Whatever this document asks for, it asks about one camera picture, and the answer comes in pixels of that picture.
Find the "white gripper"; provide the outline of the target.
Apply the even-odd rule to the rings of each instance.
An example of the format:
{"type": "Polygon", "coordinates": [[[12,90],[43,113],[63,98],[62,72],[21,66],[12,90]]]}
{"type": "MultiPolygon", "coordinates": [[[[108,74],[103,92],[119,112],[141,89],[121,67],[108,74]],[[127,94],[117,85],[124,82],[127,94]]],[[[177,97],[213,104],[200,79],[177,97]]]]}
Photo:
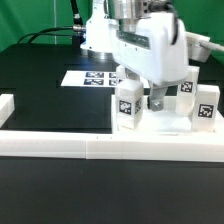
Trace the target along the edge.
{"type": "Polygon", "coordinates": [[[161,86],[177,85],[187,78],[185,26],[177,20],[177,40],[172,45],[173,19],[172,13],[152,13],[149,18],[137,21],[134,33],[121,31],[117,20],[109,20],[113,59],[127,68],[127,79],[139,81],[141,76],[153,83],[148,96],[148,108],[152,111],[164,108],[167,87],[161,86]]]}

